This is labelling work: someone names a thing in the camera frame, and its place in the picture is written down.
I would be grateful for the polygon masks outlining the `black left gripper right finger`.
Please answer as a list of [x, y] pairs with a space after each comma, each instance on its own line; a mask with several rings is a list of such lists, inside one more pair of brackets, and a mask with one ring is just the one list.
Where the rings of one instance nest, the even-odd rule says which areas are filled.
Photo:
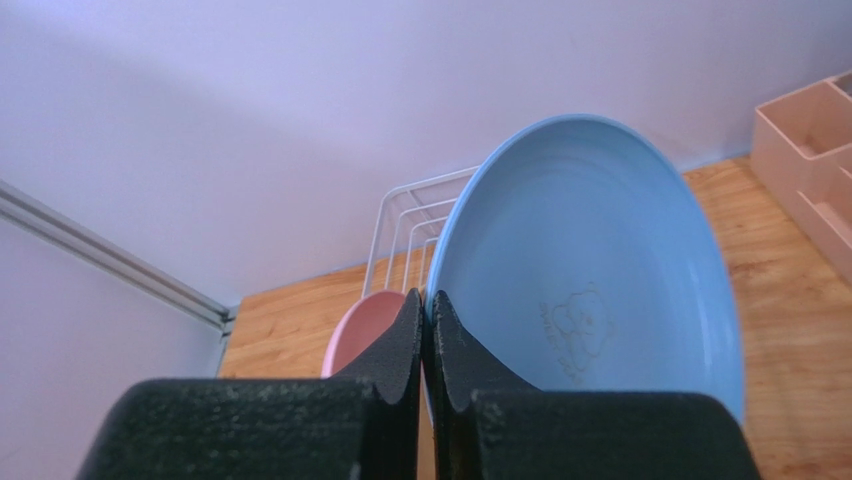
[[543, 391], [431, 306], [431, 409], [441, 479], [756, 479], [743, 431], [697, 393]]

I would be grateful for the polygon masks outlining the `blue plate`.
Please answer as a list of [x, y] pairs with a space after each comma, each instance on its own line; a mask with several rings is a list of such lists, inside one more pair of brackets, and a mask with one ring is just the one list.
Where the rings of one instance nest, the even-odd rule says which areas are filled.
[[425, 297], [545, 391], [696, 392], [746, 416], [733, 289], [684, 178], [615, 120], [567, 114], [502, 143], [456, 200]]

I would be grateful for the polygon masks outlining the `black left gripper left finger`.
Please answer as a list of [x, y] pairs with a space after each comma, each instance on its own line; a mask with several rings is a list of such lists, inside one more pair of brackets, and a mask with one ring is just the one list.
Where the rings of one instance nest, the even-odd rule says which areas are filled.
[[424, 311], [325, 379], [151, 379], [105, 418], [82, 479], [413, 479]]

